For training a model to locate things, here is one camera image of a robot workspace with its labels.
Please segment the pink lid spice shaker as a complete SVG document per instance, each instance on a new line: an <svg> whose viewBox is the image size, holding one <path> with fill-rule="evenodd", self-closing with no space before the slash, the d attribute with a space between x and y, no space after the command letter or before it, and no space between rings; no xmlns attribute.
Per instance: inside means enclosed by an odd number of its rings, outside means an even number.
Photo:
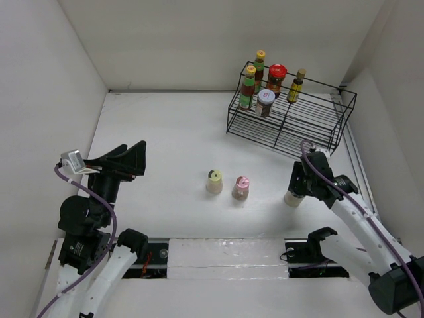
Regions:
<svg viewBox="0 0 424 318"><path fill-rule="evenodd" d="M246 176L239 176L233 187L232 197L235 200L244 201L248 198L249 189L250 180Z"/></svg>

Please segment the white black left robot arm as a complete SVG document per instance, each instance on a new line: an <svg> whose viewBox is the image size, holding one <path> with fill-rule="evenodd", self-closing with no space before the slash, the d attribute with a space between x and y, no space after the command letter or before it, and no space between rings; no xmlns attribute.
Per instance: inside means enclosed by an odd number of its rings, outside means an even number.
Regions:
<svg viewBox="0 0 424 318"><path fill-rule="evenodd" d="M117 232L115 203L119 186L142 176L145 141L122 144L94 159L67 151L55 174L85 192L60 206L58 228L65 234L59 253L56 295L39 317L100 317L126 271L148 253L148 237L134 229Z"/></svg>

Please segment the white lid dark jar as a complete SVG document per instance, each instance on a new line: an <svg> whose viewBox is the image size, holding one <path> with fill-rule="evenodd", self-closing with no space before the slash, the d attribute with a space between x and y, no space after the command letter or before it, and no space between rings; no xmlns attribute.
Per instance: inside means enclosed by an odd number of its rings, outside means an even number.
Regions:
<svg viewBox="0 0 424 318"><path fill-rule="evenodd" d="M255 113L259 117L267 117L276 99L275 93L269 89L262 89L258 93Z"/></svg>

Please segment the small brown cork bottle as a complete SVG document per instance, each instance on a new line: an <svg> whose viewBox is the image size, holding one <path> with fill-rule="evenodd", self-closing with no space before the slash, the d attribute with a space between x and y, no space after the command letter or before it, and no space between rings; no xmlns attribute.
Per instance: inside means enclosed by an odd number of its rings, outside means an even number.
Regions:
<svg viewBox="0 0 424 318"><path fill-rule="evenodd" d="M294 78L290 90L287 94L286 100L288 103L296 103L299 94L301 93L302 85L304 82L304 78L306 75L306 70L304 68L300 68L297 71L296 77Z"/></svg>

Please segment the yellow cap sauce bottle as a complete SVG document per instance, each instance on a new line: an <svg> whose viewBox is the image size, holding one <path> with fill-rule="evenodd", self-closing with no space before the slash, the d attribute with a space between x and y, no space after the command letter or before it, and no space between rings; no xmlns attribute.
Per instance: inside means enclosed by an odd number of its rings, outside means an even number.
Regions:
<svg viewBox="0 0 424 318"><path fill-rule="evenodd" d="M239 108L242 110L249 110L251 108L255 92L256 68L253 65L249 65L246 67L245 72L239 93Z"/></svg>
<svg viewBox="0 0 424 318"><path fill-rule="evenodd" d="M256 58L254 61L254 67L256 68L255 73L255 94L260 91L262 85L262 79L264 75L264 59L266 57L266 53L263 50L258 50L256 52Z"/></svg>

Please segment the red lid chili jar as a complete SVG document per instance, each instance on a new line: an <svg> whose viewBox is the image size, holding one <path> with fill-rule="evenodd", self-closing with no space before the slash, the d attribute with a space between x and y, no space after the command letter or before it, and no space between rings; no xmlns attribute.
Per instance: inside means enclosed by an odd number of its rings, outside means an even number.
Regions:
<svg viewBox="0 0 424 318"><path fill-rule="evenodd" d="M268 70L266 89L274 92L276 98L280 96L282 82L287 74L287 68L282 64L272 64Z"/></svg>

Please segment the black lid spice shaker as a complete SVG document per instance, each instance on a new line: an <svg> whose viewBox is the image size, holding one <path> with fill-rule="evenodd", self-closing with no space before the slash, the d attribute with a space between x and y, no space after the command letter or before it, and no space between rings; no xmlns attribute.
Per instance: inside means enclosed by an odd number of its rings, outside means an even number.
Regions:
<svg viewBox="0 0 424 318"><path fill-rule="evenodd" d="M292 193L291 191L287 191L284 195L284 202L289 207L299 207L304 199L304 195L298 195L296 193Z"/></svg>

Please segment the yellow lid spice shaker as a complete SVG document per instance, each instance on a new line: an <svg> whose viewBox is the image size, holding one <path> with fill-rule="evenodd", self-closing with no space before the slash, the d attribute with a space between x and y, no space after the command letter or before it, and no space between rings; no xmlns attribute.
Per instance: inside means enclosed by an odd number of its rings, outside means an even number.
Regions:
<svg viewBox="0 0 424 318"><path fill-rule="evenodd" d="M220 170L210 170L206 183L206 189L209 193L219 194L223 190L223 177Z"/></svg>

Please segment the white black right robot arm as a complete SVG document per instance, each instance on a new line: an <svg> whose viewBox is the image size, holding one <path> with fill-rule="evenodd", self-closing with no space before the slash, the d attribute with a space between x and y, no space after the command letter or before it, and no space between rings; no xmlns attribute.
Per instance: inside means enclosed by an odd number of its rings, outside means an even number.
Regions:
<svg viewBox="0 0 424 318"><path fill-rule="evenodd" d="M323 227L309 233L306 253L312 260L329 259L367 287L386 315L413 304L423 305L423 258L408 251L381 224L345 175L334 176L327 156L304 152L293 165L284 197L297 207L305 197L322 201L351 231L363 249L351 245L336 230Z"/></svg>

